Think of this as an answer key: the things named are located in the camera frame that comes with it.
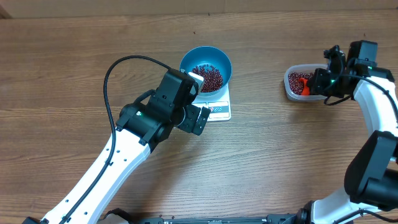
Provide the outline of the red scoop with blue handle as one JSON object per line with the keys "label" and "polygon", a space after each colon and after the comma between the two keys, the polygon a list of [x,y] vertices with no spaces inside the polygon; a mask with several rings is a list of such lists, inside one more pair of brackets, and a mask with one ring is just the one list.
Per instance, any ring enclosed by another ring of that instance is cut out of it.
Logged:
{"label": "red scoop with blue handle", "polygon": [[306,78],[299,78],[298,81],[303,85],[303,90],[301,92],[301,95],[309,96],[310,95],[310,88],[307,86],[308,80]]}

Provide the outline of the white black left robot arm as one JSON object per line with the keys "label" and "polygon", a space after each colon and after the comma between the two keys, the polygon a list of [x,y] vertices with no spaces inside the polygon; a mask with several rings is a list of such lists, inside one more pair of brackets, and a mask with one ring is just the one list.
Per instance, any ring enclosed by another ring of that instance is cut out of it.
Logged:
{"label": "white black left robot arm", "polygon": [[169,69],[159,87],[124,106],[104,149],[70,193],[40,220],[25,223],[97,223],[130,174],[173,128],[199,136],[210,110],[193,101],[204,79]]}

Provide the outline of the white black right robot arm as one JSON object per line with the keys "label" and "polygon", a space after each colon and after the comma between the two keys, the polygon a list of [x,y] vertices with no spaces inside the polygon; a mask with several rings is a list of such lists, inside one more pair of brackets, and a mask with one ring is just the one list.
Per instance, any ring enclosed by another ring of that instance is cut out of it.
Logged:
{"label": "white black right robot arm", "polygon": [[397,223],[381,215],[397,208],[397,171],[388,168],[397,160],[397,97],[392,72],[377,65],[377,50],[368,40],[352,42],[347,54],[339,45],[324,50],[327,67],[316,68],[303,84],[307,96],[324,96],[325,105],[331,97],[357,102],[369,137],[349,164],[342,188],[287,215],[288,223],[353,223],[365,215]]}

